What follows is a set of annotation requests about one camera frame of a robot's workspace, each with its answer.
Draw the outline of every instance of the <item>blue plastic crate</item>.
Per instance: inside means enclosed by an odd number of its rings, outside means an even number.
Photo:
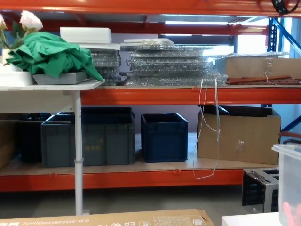
[[[141,133],[146,162],[187,160],[188,121],[181,115],[143,114]]]

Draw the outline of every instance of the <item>green cloth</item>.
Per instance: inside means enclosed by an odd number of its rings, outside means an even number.
[[[31,74],[44,73],[58,78],[61,73],[85,70],[88,76],[103,81],[93,65],[89,49],[67,43],[61,37],[48,32],[26,35],[24,44],[9,54],[13,58],[8,59],[8,63]]]

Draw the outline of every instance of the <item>plastic storage bin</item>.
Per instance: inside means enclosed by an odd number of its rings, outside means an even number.
[[[284,226],[301,222],[301,145],[273,145],[279,152],[279,220]]]
[[[51,116],[50,113],[30,113],[26,116],[28,122],[17,123],[17,148],[24,162],[42,162],[41,131],[42,122]]]
[[[105,108],[82,113],[84,166],[121,165],[135,162],[135,124],[131,113],[107,114]],[[58,114],[41,126],[44,167],[73,166],[75,128],[73,114]]]
[[[134,112],[131,107],[82,107],[82,114],[132,114]],[[58,114],[73,114],[73,112],[59,112]]]
[[[141,134],[146,162],[187,160],[188,122],[179,114],[143,114]]]

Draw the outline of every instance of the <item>white styrofoam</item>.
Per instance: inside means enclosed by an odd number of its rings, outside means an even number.
[[[109,28],[100,27],[61,27],[61,37],[70,43],[104,43],[112,42]]]
[[[154,42],[158,45],[169,45],[173,46],[174,42],[170,39],[124,39],[124,43],[147,43],[147,42]]]
[[[78,43],[81,48],[113,49],[120,50],[120,44],[98,44],[98,43]]]
[[[0,73],[0,86],[30,86],[32,84],[32,75],[29,72]]]
[[[222,226],[282,226],[278,212],[222,217]]]

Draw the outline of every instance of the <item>black cable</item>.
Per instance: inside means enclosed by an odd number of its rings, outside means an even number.
[[[273,6],[274,6],[276,12],[278,12],[281,15],[285,15],[285,14],[294,12],[299,5],[299,1],[300,0],[297,0],[296,5],[291,10],[288,10],[286,8],[284,0],[272,0],[272,3],[273,3]]]

